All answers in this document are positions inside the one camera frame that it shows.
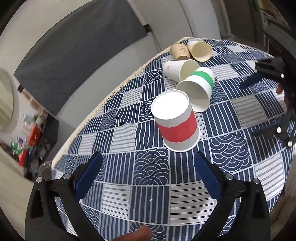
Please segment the right hand thumb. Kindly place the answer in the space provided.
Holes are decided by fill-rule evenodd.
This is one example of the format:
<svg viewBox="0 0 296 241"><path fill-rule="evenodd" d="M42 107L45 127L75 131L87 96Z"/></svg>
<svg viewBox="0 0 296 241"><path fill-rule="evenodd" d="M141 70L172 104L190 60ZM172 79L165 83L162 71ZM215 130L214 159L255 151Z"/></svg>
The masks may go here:
<svg viewBox="0 0 296 241"><path fill-rule="evenodd" d="M277 89L276 89L276 93L281 94L282 92L283 92L283 86L281 84L279 84Z"/></svg>

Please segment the left hand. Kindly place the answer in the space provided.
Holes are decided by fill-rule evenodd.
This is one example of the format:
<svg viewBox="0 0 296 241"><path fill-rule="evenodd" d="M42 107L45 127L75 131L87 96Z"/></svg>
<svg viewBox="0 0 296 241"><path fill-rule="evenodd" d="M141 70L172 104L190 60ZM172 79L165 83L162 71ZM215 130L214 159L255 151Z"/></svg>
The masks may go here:
<svg viewBox="0 0 296 241"><path fill-rule="evenodd" d="M112 241L149 241L152 238L151 229L144 225L132 233L121 235Z"/></svg>

